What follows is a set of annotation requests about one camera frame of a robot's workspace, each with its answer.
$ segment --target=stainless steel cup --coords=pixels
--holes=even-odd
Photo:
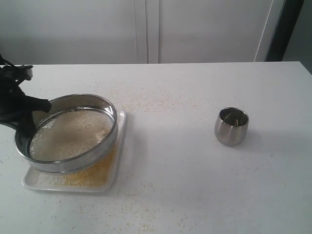
[[[235,107],[224,108],[220,111],[214,126],[215,137],[226,146],[241,143],[248,130],[248,115]]]

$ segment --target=white tray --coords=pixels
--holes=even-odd
[[[86,193],[99,193],[107,190],[113,183],[118,158],[120,155],[120,150],[122,148],[122,143],[124,139],[125,123],[126,123],[126,113],[120,111],[117,113],[118,116],[118,135],[116,152],[114,157],[114,162],[110,168],[107,181],[100,187],[86,187],[86,186],[63,186],[55,185],[54,181],[60,180],[62,175],[49,175],[38,171],[37,169],[30,167],[22,180],[24,188],[29,190],[40,190],[40,191],[62,191],[62,192],[86,192]]]

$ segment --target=cabinet door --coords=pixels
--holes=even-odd
[[[149,56],[161,63],[264,60],[283,2],[159,0],[159,49],[150,49]],[[157,8],[148,4],[147,15],[155,15]]]
[[[0,53],[14,63],[146,63],[145,20],[144,0],[2,1]]]

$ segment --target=white table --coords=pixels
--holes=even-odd
[[[28,166],[0,127],[3,234],[310,234],[312,76],[298,62],[38,65],[22,89],[92,93],[129,113],[117,179],[104,195],[25,190]],[[220,108],[250,117],[221,145]]]

